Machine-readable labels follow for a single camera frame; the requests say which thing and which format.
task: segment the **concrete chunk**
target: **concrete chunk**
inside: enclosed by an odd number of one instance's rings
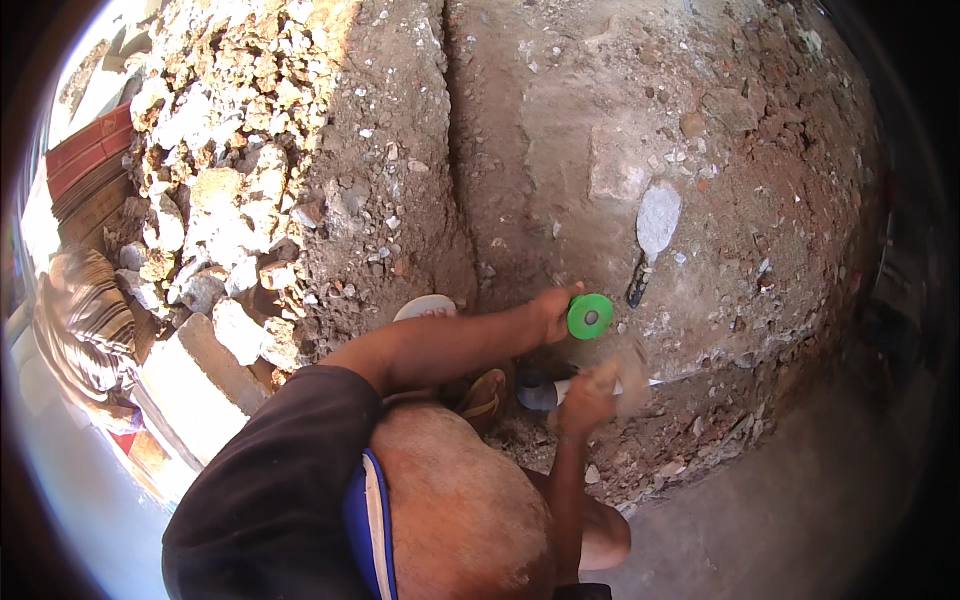
[[[141,375],[163,416],[204,465],[270,397],[199,313],[154,347]]]

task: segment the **trowel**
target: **trowel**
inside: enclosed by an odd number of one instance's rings
[[[651,386],[662,383],[649,378],[647,353],[636,336],[629,336],[624,348],[598,369],[616,370],[613,395],[618,417],[643,416],[652,401]],[[570,379],[550,381],[537,371],[519,371],[516,374],[516,399],[532,410],[553,410],[564,403],[570,382]]]
[[[640,305],[653,275],[657,255],[670,245],[670,238],[680,220],[680,207],[680,194],[666,181],[652,184],[643,194],[640,209],[636,212],[636,242],[640,245],[640,257],[634,278],[627,288],[627,304],[631,308]]]

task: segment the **green tape roll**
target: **green tape roll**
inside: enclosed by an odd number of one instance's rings
[[[603,294],[584,294],[570,301],[566,327],[578,340],[592,340],[613,322],[613,302]]]

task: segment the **man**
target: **man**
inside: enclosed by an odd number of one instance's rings
[[[574,379],[549,476],[525,473],[435,403],[382,400],[562,340],[582,292],[395,322],[299,370],[174,513],[163,539],[171,596],[609,598],[578,584],[578,570],[630,550],[626,521],[583,490],[588,437],[613,411],[612,370]],[[474,385],[463,413],[473,425],[495,413],[503,384],[494,370]]]

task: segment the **flip-flop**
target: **flip-flop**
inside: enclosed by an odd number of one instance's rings
[[[465,399],[464,399],[465,405],[467,402],[469,402],[470,394],[472,394],[474,390],[478,389],[483,385],[488,385],[490,383],[490,379],[492,377],[495,377],[498,373],[503,377],[504,383],[506,383],[507,381],[506,373],[504,373],[500,369],[490,369],[489,371],[480,375],[480,378],[474,381],[473,385],[470,386],[470,389],[467,392],[467,395],[465,396]],[[466,408],[466,406],[463,406],[461,407],[461,410],[458,411],[458,413],[465,420],[472,419],[474,417],[479,417],[481,415],[486,415],[487,413],[490,413],[491,417],[495,417],[496,409],[499,408],[499,406],[500,406],[500,395],[497,391],[494,391],[493,399],[491,401],[487,402],[486,404],[481,404],[480,406],[474,406],[472,408]]]
[[[394,321],[403,321],[404,319],[413,319],[427,310],[437,310],[444,309],[455,311],[457,305],[453,303],[453,300],[444,296],[443,294],[429,294],[427,296],[420,296],[419,298],[414,298],[406,304],[403,305],[400,310],[396,312]]]

